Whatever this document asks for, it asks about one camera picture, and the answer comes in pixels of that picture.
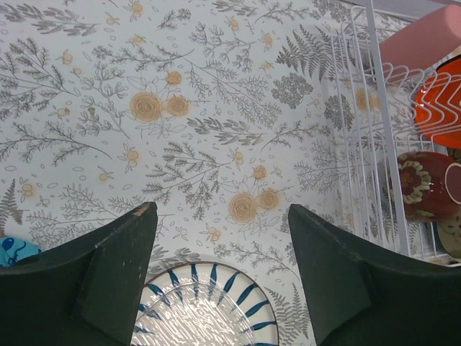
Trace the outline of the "red floral bowl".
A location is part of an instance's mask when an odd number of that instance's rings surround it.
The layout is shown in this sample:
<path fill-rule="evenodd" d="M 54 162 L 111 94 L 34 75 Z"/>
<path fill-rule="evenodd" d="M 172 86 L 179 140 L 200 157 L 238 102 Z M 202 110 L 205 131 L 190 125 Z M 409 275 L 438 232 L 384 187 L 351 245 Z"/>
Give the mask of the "red floral bowl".
<path fill-rule="evenodd" d="M 431 151 L 409 151 L 397 158 L 405 217 L 441 221 L 460 210 L 460 163 Z"/>

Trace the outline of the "beige bowl black inside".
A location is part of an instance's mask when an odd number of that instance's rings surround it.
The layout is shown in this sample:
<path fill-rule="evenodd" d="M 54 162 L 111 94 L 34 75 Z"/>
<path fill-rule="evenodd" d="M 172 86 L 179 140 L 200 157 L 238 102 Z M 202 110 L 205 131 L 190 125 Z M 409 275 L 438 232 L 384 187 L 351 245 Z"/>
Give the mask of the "beige bowl black inside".
<path fill-rule="evenodd" d="M 460 213 L 443 221 L 437 222 L 439 240 L 451 257 L 460 258 Z"/>

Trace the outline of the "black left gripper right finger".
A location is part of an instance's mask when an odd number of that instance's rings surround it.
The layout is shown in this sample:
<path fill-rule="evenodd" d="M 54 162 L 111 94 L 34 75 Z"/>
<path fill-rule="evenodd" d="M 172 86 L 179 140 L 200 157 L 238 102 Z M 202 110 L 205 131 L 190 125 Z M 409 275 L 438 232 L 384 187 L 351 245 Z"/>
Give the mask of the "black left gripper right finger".
<path fill-rule="evenodd" d="M 392 252 L 301 205 L 288 221 L 318 345 L 458 345 L 460 270 Z"/>

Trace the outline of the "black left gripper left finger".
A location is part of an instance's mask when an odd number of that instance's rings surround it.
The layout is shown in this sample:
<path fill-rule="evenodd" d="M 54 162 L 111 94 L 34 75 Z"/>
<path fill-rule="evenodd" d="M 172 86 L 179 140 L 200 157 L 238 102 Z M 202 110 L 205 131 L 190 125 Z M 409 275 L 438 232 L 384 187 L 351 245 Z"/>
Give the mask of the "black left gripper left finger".
<path fill-rule="evenodd" d="M 147 202 L 1 266 L 3 345 L 129 345 L 157 228 Z"/>

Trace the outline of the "black floral square plate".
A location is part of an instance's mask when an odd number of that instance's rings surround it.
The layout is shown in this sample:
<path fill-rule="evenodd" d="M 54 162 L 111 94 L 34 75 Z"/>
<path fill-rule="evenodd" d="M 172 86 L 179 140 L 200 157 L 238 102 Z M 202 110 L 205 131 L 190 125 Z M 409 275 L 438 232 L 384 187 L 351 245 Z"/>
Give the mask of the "black floral square plate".
<path fill-rule="evenodd" d="M 445 61 L 437 68 L 436 105 L 443 119 L 435 135 L 441 145 L 448 148 L 449 155 L 460 160 L 460 54 Z"/>

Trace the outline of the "pink plastic cup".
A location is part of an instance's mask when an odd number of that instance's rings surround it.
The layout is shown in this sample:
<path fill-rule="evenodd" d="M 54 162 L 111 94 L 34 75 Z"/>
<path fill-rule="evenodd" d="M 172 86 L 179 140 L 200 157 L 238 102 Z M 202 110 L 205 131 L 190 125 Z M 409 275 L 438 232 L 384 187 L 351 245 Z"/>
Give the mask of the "pink plastic cup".
<path fill-rule="evenodd" d="M 460 47 L 460 6 L 438 9 L 379 44 L 384 77 L 398 83 L 432 67 Z"/>

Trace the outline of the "orange round plate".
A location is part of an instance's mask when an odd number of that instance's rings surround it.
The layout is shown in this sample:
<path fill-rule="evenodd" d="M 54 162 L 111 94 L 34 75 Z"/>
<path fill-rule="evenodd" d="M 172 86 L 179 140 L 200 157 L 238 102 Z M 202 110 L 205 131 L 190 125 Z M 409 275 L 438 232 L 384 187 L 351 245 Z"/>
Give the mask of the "orange round plate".
<path fill-rule="evenodd" d="M 460 148 L 460 56 L 445 61 L 428 76 L 416 94 L 414 110 L 424 140 Z"/>

